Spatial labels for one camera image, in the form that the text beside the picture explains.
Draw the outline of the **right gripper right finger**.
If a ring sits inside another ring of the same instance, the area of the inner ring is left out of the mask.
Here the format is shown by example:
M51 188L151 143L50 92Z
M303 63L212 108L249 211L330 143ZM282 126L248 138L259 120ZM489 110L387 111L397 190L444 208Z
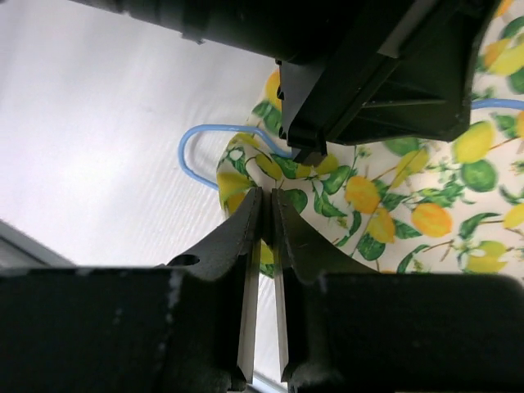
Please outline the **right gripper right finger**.
M326 275L374 274L304 220L281 189L271 192L270 247L283 379L338 379L323 311Z

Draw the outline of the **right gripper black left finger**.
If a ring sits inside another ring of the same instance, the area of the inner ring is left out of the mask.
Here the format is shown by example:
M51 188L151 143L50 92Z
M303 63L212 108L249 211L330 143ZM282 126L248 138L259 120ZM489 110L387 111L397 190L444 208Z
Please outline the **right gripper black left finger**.
M188 278L175 313L188 331L173 335L182 375L253 377L261 241L262 190L255 187L217 229L171 260Z

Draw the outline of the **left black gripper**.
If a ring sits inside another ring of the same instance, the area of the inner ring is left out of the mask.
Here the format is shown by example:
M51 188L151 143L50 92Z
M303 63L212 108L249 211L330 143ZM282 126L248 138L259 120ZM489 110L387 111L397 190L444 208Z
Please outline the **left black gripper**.
M451 141L496 1L87 1L86 6L283 62L281 135L292 159L327 145Z

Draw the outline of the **lemon print skirt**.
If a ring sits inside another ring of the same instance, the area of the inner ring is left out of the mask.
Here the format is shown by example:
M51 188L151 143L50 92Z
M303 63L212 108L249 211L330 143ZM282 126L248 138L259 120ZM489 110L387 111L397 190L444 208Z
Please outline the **lemon print skirt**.
M453 142L400 138L330 145L305 166L278 155L278 73L250 124L236 134L216 174L231 215L253 187L280 188L301 217L334 246L383 273L523 275L523 112L497 108L523 99L523 4L500 4L477 58L472 98L482 102Z

